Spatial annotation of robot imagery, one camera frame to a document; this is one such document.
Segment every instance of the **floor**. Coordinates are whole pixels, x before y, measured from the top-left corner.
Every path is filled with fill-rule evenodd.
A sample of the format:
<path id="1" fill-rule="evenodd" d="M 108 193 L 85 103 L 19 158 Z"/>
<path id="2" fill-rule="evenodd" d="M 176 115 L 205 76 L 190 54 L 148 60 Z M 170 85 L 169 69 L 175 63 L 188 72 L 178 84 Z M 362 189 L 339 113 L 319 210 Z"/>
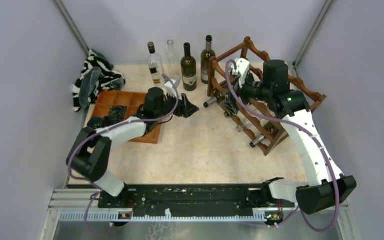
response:
<path id="1" fill-rule="evenodd" d="M 262 63 L 252 65 L 263 69 Z M 147 65 L 118 65 L 115 69 L 126 77 L 123 91 L 147 92 L 154 86 Z M 237 125 L 223 116 L 220 107 L 215 104 L 203 107 L 209 99 L 207 85 L 198 80 L 195 91 L 186 92 L 180 86 L 179 92 L 186 93 L 200 110 L 190 118 L 174 117 L 170 123 L 164 124 L 158 144 L 127 142 L 113 149 L 108 168 L 124 182 L 234 184 L 262 183 L 275 177 L 301 182 L 307 180 L 290 138 L 264 156 L 258 147 L 249 146 L 250 138 L 236 130 Z M 84 181 L 70 179 L 69 183 Z"/>

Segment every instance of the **black and white striped fabric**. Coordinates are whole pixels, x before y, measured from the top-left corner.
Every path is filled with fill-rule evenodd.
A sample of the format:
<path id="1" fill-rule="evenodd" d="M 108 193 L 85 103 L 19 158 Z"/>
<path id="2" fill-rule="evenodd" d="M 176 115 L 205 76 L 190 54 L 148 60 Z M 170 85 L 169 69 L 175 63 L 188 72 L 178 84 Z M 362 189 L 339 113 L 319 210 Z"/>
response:
<path id="1" fill-rule="evenodd" d="M 79 112 L 98 100 L 104 91 L 121 90 L 126 84 L 124 75 L 115 71 L 114 65 L 100 53 L 89 50 L 89 57 L 84 61 L 80 78 L 73 86 L 74 111 Z"/>

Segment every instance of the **wooden wine rack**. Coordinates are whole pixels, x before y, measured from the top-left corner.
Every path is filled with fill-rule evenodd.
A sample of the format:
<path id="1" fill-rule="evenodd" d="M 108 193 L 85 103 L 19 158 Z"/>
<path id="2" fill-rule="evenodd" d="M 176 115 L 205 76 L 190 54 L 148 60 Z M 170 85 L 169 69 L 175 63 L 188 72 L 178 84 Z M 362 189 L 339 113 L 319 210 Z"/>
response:
<path id="1" fill-rule="evenodd" d="M 226 73 L 222 70 L 222 68 L 219 65 L 219 62 L 228 58 L 229 56 L 233 55 L 234 53 L 241 50 L 240 57 L 247 59 L 248 50 L 251 50 L 255 55 L 257 55 L 261 60 L 264 62 L 271 60 L 269 57 L 269 54 L 265 51 L 259 51 L 255 46 L 253 41 L 251 41 L 251 38 L 249 36 L 245 37 L 243 42 L 231 50 L 223 53 L 222 55 L 218 57 L 211 57 L 209 59 L 209 81 L 208 81 L 208 97 L 214 97 L 216 90 L 220 91 L 223 95 L 226 95 L 228 93 L 228 89 L 223 88 L 222 86 L 226 84 L 226 79 L 224 79 L 223 82 L 218 83 L 216 79 L 216 71 L 225 78 Z M 257 77 L 260 79 L 260 81 L 263 80 L 263 71 L 261 69 L 255 68 L 252 65 L 250 66 L 250 70 L 257 75 Z M 321 94 L 316 91 L 310 91 L 305 85 L 301 78 L 299 77 L 293 77 L 291 75 L 288 76 L 288 80 L 291 84 L 293 84 L 297 89 L 302 91 L 306 96 L 308 96 L 311 100 L 314 101 L 314 103 L 310 106 L 310 110 L 314 112 L 320 104 L 326 99 L 326 95 Z M 275 118 L 276 116 L 272 114 L 269 111 L 269 108 L 262 102 L 259 102 L 257 100 L 250 100 L 250 104 L 253 105 L 260 113 L 267 117 Z M 272 124 L 279 129 L 279 131 L 276 134 L 272 134 L 268 131 L 266 131 L 263 126 L 260 123 L 260 120 L 258 120 L 256 117 L 251 116 L 243 107 L 241 107 L 238 103 L 237 106 L 239 108 L 239 111 L 249 120 L 249 122 L 256 127 L 256 129 L 265 136 L 265 139 L 269 141 L 269 144 L 263 144 L 260 143 L 257 146 L 264 152 L 264 155 L 267 156 L 277 145 L 279 145 L 281 142 L 283 142 L 289 135 L 285 132 L 285 129 L 282 127 L 282 125 L 279 122 L 272 122 Z M 230 115 L 229 116 L 238 126 L 240 126 L 243 129 L 243 132 L 246 133 L 249 138 L 251 138 L 252 141 L 254 141 L 257 137 L 254 134 L 252 130 L 247 128 L 240 118 L 237 115 Z"/>

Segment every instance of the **clear glass bottle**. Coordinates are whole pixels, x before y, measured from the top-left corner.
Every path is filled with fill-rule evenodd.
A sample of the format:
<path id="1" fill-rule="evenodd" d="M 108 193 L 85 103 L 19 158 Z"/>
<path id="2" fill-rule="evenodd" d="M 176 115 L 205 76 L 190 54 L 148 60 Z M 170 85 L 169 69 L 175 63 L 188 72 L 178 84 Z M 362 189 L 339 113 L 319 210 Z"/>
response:
<path id="1" fill-rule="evenodd" d="M 156 87 L 164 89 L 165 81 L 163 79 L 164 68 L 161 55 L 155 52 L 155 45 L 152 41 L 148 42 L 150 55 L 148 56 L 148 67 L 151 73 L 152 81 Z"/>
<path id="2" fill-rule="evenodd" d="M 192 92 L 197 89 L 197 61 L 191 56 L 191 44 L 189 42 L 185 42 L 183 48 L 184 57 L 180 62 L 183 88 Z"/>
<path id="3" fill-rule="evenodd" d="M 175 49 L 175 43 L 173 40 L 167 41 L 168 50 L 166 53 L 168 76 L 171 79 L 181 81 L 182 79 L 182 68 L 180 66 L 180 55 Z"/>
<path id="4" fill-rule="evenodd" d="M 213 37 L 211 35 L 207 35 L 205 40 L 205 49 L 201 53 L 201 81 L 204 84 L 208 84 L 208 70 L 210 68 L 210 58 L 212 56 L 216 56 L 216 53 L 213 49 L 211 49 L 211 42 L 213 41 Z"/>

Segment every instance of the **gray wall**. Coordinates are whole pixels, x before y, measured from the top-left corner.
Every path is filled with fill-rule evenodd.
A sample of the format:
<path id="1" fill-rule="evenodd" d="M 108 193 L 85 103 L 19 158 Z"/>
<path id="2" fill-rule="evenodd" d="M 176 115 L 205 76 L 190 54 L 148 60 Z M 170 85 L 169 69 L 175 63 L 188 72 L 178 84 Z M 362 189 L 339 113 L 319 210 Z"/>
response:
<path id="1" fill-rule="evenodd" d="M 51 0 L 0 1 L 0 240 L 35 240 L 80 129 L 85 56 Z"/>
<path id="2" fill-rule="evenodd" d="M 116 64 L 145 64 L 147 43 L 165 54 L 173 39 L 180 54 L 190 42 L 200 61 L 205 36 L 224 53 L 250 36 L 272 58 L 295 60 L 324 0 L 64 0 L 90 48 Z M 250 53 L 250 60 L 257 57 Z"/>
<path id="3" fill-rule="evenodd" d="M 350 204 L 362 239 L 384 239 L 384 1 L 337 1 L 299 70 L 327 95 L 315 120 L 357 180 Z"/>

